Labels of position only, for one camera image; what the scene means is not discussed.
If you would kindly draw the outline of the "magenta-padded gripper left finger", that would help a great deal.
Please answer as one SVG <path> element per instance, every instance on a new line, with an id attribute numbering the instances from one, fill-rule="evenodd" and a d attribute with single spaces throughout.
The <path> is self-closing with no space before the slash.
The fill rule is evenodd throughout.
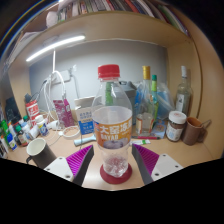
<path id="1" fill-rule="evenodd" d="M 93 156 L 94 148 L 90 145 L 67 158 L 58 157 L 45 168 L 45 171 L 81 186 Z"/>

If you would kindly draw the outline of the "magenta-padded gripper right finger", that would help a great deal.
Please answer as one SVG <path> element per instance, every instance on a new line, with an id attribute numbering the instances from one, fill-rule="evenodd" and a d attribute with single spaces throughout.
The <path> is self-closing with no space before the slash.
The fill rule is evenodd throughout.
<path id="1" fill-rule="evenodd" d="M 168 154 L 158 155 L 143 145 L 132 145 L 132 155 L 145 185 L 182 169 Z"/>

